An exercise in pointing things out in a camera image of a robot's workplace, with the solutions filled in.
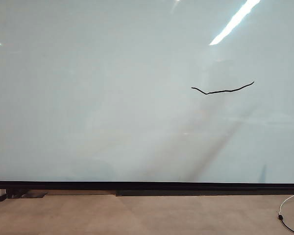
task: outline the white cable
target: white cable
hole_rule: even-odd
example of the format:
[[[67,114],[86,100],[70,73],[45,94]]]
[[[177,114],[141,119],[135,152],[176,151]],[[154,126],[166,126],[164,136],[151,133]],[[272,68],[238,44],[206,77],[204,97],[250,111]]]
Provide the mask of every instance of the white cable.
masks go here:
[[[291,197],[288,197],[287,199],[284,200],[284,202],[282,202],[282,204],[280,205],[279,215],[281,214],[281,210],[282,210],[283,204],[286,203],[286,201],[289,200],[289,199],[291,199],[292,197],[294,197],[294,195],[291,196]]]

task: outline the black marker line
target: black marker line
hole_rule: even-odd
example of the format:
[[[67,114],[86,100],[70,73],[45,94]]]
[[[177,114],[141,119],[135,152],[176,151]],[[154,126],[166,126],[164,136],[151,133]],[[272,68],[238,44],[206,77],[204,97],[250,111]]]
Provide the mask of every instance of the black marker line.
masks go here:
[[[238,90],[243,89],[243,88],[245,88],[245,87],[248,87],[248,86],[252,85],[253,83],[254,83],[254,82],[249,83],[249,84],[247,84],[247,85],[245,85],[245,86],[242,86],[242,87],[240,87],[240,88],[238,88],[238,89],[234,89],[234,90],[224,90],[224,91],[209,92],[209,93],[203,92],[202,90],[200,90],[200,89],[198,89],[198,88],[196,88],[196,87],[191,87],[191,88],[192,88],[192,89],[196,89],[196,90],[200,91],[200,92],[203,93],[203,94],[214,94],[214,93],[221,93],[221,92],[235,92],[235,91],[238,91]]]

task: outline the floor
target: floor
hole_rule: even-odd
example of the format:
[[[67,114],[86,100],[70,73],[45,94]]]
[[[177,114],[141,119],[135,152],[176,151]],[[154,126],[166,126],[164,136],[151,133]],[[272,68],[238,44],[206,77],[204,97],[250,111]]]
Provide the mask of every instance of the floor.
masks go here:
[[[0,235],[287,235],[285,195],[46,195],[0,202]],[[294,200],[283,208],[294,229]]]

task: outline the whiteboard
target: whiteboard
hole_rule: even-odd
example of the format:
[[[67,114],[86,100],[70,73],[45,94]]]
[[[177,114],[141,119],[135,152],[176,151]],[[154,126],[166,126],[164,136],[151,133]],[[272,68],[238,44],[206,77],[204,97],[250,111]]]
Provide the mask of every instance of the whiteboard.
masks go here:
[[[0,181],[294,183],[294,0],[209,45],[245,2],[0,0]]]

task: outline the concrete floor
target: concrete floor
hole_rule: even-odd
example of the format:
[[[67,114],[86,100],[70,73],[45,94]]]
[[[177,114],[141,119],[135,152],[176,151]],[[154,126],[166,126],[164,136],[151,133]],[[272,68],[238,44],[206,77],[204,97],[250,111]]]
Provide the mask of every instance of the concrete floor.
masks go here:
[[[0,235],[287,235],[278,196],[56,196],[0,202]],[[294,200],[285,204],[294,229]]]

